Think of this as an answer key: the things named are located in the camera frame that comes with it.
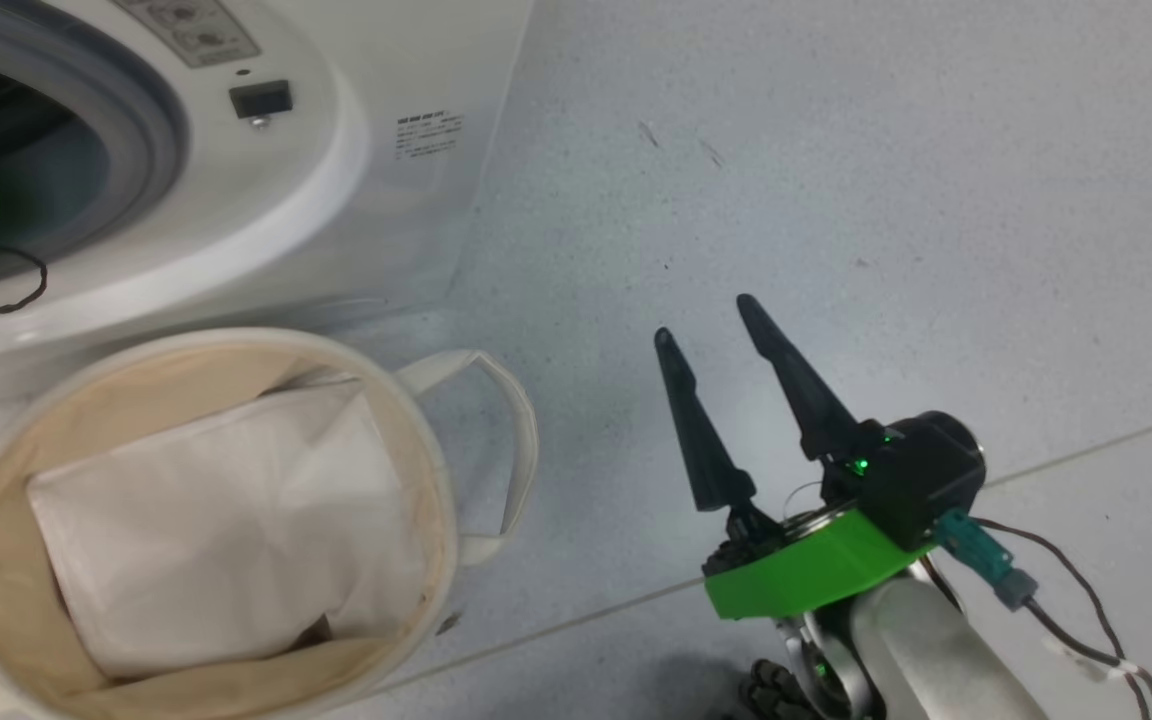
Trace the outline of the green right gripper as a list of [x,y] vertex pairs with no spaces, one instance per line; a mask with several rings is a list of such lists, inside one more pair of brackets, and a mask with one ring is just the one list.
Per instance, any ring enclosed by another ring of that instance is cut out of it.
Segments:
[[797,520],[761,511],[753,479],[723,447],[667,328],[654,334],[655,355],[696,510],[728,511],[726,541],[704,562],[710,606],[722,619],[794,617],[896,577],[933,541],[905,503],[914,471],[899,464],[908,452],[870,450],[882,444],[882,425],[856,420],[753,295],[741,293],[736,304],[790,406],[801,450],[810,461],[842,461],[827,462],[826,478],[850,484],[851,495]]

